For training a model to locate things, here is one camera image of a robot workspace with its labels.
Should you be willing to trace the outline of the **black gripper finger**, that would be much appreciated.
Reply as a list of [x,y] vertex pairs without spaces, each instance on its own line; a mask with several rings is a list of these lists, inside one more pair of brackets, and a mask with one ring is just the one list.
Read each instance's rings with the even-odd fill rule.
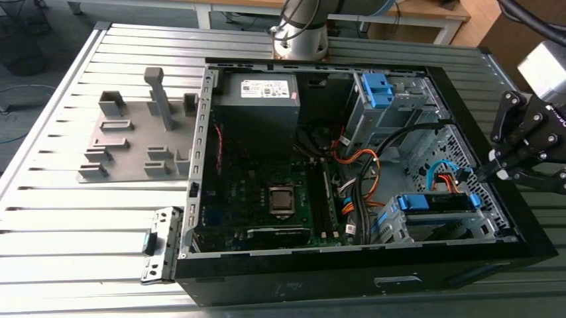
[[552,174],[544,174],[532,169],[534,166],[544,163],[546,159],[546,154],[536,154],[530,158],[519,156],[496,158],[499,172],[504,172],[506,180],[516,185],[564,195],[564,168],[558,169]]
[[520,161],[518,156],[520,135],[516,134],[516,130],[522,123],[520,107],[526,103],[527,99],[520,92],[503,93],[490,133],[494,155],[488,162],[475,169],[479,182],[486,182],[499,170],[514,167]]

